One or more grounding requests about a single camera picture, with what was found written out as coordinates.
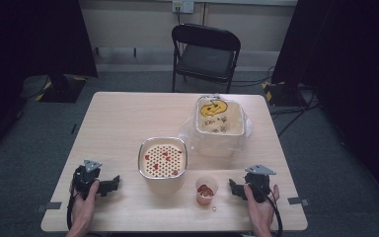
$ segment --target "chair backrest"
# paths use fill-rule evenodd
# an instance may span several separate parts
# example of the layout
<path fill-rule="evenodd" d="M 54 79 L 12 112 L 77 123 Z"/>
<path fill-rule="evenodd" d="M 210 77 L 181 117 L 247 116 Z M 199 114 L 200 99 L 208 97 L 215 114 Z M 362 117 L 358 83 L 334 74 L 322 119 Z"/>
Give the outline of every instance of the chair backrest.
<path fill-rule="evenodd" d="M 195 24 L 181 24 L 172 30 L 175 47 L 177 41 L 197 46 L 212 47 L 239 52 L 241 42 L 231 32 Z"/>

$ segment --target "white wall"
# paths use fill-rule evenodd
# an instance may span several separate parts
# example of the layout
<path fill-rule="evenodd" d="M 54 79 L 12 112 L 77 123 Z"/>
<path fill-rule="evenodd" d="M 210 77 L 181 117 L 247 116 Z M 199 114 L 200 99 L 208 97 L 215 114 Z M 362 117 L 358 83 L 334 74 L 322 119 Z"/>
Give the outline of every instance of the white wall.
<path fill-rule="evenodd" d="M 172 13 L 171 1 L 82 0 L 80 4 L 92 46 L 172 47 L 171 30 L 178 19 Z M 280 51 L 294 11 L 294 6 L 221 3 L 205 6 L 203 16 L 204 4 L 195 2 L 194 13 L 181 14 L 181 23 L 205 23 L 229 30 L 240 38 L 242 50 Z"/>

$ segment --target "wooden table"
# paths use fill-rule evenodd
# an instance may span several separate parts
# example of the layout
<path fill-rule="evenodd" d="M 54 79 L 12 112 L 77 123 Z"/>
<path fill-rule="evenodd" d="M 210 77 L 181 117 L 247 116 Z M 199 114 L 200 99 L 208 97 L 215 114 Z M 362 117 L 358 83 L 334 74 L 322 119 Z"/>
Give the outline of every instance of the wooden table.
<path fill-rule="evenodd" d="M 98 197 L 92 231 L 248 231 L 247 203 L 232 196 L 229 178 L 243 184 L 246 167 L 263 164 L 277 173 L 270 184 L 278 184 L 277 202 L 284 230 L 304 230 L 307 220 L 301 204 L 289 204 L 298 197 L 265 99 L 259 95 L 224 95 L 238 102 L 254 125 L 243 151 L 233 157 L 201 157 L 189 151 L 183 186 L 169 197 L 153 194 L 138 172 L 141 143 L 150 137 L 178 136 L 179 128 L 191 116 L 199 94 L 122 93 L 95 94 L 85 115 L 51 202 L 60 209 L 46 211 L 41 228 L 48 232 L 67 231 L 66 208 L 73 172 L 84 159 L 103 163 L 100 180 L 121 176 L 118 191 Z M 204 207 L 195 200 L 195 180 L 213 176 L 219 190 L 212 204 Z M 271 228 L 277 229 L 276 221 Z"/>

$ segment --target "gray carpet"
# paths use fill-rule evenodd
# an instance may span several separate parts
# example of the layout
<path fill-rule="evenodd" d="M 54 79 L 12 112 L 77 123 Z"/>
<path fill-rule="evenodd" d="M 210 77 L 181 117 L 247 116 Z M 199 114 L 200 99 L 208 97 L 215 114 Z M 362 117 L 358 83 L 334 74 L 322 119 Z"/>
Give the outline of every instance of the gray carpet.
<path fill-rule="evenodd" d="M 24 113 L 0 142 L 0 236 L 63 236 L 41 231 L 39 204 L 47 203 L 57 184 L 82 119 L 99 91 L 170 92 L 171 72 L 100 72 L 85 85 L 76 104 L 28 100 Z M 254 81 L 266 72 L 236 72 L 235 81 Z M 28 78 L 24 96 L 45 77 Z M 235 82 L 233 94 L 263 94 L 261 85 Z M 178 90 L 221 93 L 223 86 L 180 80 Z M 272 112 L 292 108 L 273 108 Z M 298 114 L 274 117 L 277 132 Z M 341 145 L 337 127 L 321 108 L 307 111 L 281 136 L 281 145 L 309 226 L 284 236 L 379 236 L 379 188 L 360 162 Z"/>

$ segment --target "small cup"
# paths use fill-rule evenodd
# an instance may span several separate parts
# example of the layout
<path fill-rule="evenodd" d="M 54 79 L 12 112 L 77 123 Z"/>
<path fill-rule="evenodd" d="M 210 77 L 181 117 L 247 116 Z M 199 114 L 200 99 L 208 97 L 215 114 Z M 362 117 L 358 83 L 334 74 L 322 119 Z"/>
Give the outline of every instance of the small cup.
<path fill-rule="evenodd" d="M 198 178 L 195 183 L 196 202 L 200 205 L 210 205 L 218 191 L 217 181 L 211 176 Z"/>

